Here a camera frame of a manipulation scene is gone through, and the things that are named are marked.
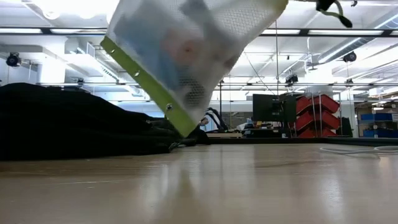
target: wall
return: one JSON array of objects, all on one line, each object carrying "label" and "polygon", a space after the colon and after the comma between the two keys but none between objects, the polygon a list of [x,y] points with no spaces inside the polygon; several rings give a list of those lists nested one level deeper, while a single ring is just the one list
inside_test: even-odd
[{"label": "wall", "polygon": [[28,68],[11,68],[7,66],[4,59],[0,58],[0,80],[2,80],[2,82],[0,83],[1,85],[17,82],[35,84],[37,83],[37,72],[32,70],[29,77]]}]

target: ceiling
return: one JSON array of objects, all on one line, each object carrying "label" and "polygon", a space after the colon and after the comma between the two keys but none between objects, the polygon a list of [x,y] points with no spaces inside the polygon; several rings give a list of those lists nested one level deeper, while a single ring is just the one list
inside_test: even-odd
[{"label": "ceiling", "polygon": [[[350,6],[351,1],[341,2],[345,16],[351,19],[355,29],[376,28],[380,21],[388,19],[386,15],[398,13],[398,1],[393,0],[359,0],[356,7]],[[0,0],[0,26],[107,27],[107,17],[109,18],[109,15],[113,13],[117,3],[118,0],[100,2],[95,0]],[[287,9],[271,28],[344,28],[337,19],[324,16],[315,11],[314,8],[315,3],[313,2],[289,1]],[[51,18],[54,16],[53,11],[60,12],[56,19]],[[2,35],[0,36],[0,44],[41,45],[62,57],[65,54],[64,46],[67,39],[68,37]],[[106,55],[105,51],[99,46],[102,37],[79,37],[79,39],[80,42],[90,42],[95,47],[96,57],[101,63],[104,63],[118,75],[126,77],[123,68]],[[341,60],[334,60],[324,65],[317,65],[317,71],[309,70],[311,67],[307,64],[312,62],[314,57],[333,48],[338,48],[352,39],[343,37],[258,37],[244,49],[243,54],[230,74],[226,76],[224,82],[276,83],[278,75],[282,79],[281,82],[284,82],[287,75],[294,73],[298,75],[299,82],[305,80],[305,83],[320,83],[323,81],[321,72],[325,70],[331,71],[331,80],[328,80],[328,82],[344,82],[347,78],[354,78],[358,83],[397,81],[398,67],[394,63],[385,65],[398,60],[396,54],[398,39],[395,38],[378,38],[360,46],[354,50],[358,59],[353,63],[346,64]],[[87,70],[88,73],[93,73],[92,76],[94,77],[98,76],[90,69],[83,69]],[[240,93],[233,93],[239,95],[239,99],[243,98],[242,96],[248,90],[260,90],[258,87],[250,86],[233,88],[240,90]],[[228,91],[229,89],[231,87],[223,90],[232,95]],[[336,87],[336,89],[342,91],[345,88]],[[370,87],[361,87],[356,90],[368,89]],[[97,88],[97,91],[125,92],[126,89],[101,86]]]}]

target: wooden table surface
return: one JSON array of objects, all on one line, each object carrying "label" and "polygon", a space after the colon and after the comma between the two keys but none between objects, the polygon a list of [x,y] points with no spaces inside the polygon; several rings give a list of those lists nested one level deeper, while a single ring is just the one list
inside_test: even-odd
[{"label": "wooden table surface", "polygon": [[323,146],[0,162],[0,223],[398,223],[398,156],[319,153]]}]

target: ductwork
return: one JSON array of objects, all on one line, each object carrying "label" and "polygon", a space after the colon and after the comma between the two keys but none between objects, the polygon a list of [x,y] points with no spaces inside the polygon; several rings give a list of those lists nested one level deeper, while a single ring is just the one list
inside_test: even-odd
[{"label": "ductwork", "polygon": [[[397,29],[398,28],[398,10],[392,10],[391,12],[387,13],[386,15],[382,16],[378,19],[375,23],[371,26],[373,29]],[[369,42],[373,41],[376,38],[349,38],[342,42],[341,44],[333,47],[332,49],[318,55],[312,56],[312,63],[308,64],[308,66],[316,66],[323,63],[332,62],[338,58],[343,57],[344,55],[358,49],[359,47],[368,44]],[[300,60],[308,60],[310,55],[305,55]],[[297,70],[303,68],[303,63],[298,61],[294,63],[291,67],[286,69],[283,73],[287,73],[288,71],[297,72]]]}]

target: white ceiling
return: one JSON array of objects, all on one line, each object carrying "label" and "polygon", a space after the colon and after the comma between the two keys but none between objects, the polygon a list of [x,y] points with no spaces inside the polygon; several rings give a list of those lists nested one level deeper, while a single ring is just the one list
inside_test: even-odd
[{"label": "white ceiling", "polygon": [[[18,0],[0,0],[0,26],[59,26],[59,27],[106,27],[108,22],[106,16],[112,13],[112,8],[118,0],[84,0],[85,4],[79,4],[82,0],[51,0],[57,7],[62,7],[64,13],[55,20],[48,20],[43,16],[43,11],[32,2]],[[354,28],[372,29],[374,22],[383,15],[396,10],[398,11],[398,1],[366,1],[359,0],[356,7],[350,7],[351,1],[343,1],[345,16],[353,21]],[[281,17],[277,20],[278,28],[344,28],[340,22],[327,17],[315,10],[315,3],[289,1],[289,5]],[[95,14],[91,19],[83,19],[79,14],[86,12]],[[82,37],[81,40],[90,41],[93,45],[98,45],[102,37]],[[297,60],[310,54],[321,54],[345,41],[346,38],[337,37],[258,37],[252,41],[244,50],[238,62],[229,74],[231,78],[225,78],[225,82],[246,83],[259,82],[261,77],[264,82],[276,82],[277,72],[281,74]],[[65,37],[28,37],[28,36],[0,36],[0,44],[35,44],[42,45],[52,51],[60,50],[65,43]],[[390,49],[378,56],[370,57],[392,45],[398,44],[398,39],[376,39],[369,44],[356,49],[358,60],[346,68],[346,64],[334,61],[320,67],[333,70],[336,81],[343,82],[346,77],[358,73],[365,73],[370,69],[384,63],[397,60],[396,49]],[[97,57],[108,64],[110,68],[117,72],[123,69],[112,62],[103,51],[97,51]],[[303,65],[297,70],[300,77],[306,73]],[[383,77],[395,78],[398,68],[388,68],[374,73],[369,77],[362,77],[360,82],[376,82]],[[108,91],[124,91],[123,88],[109,88]]]}]

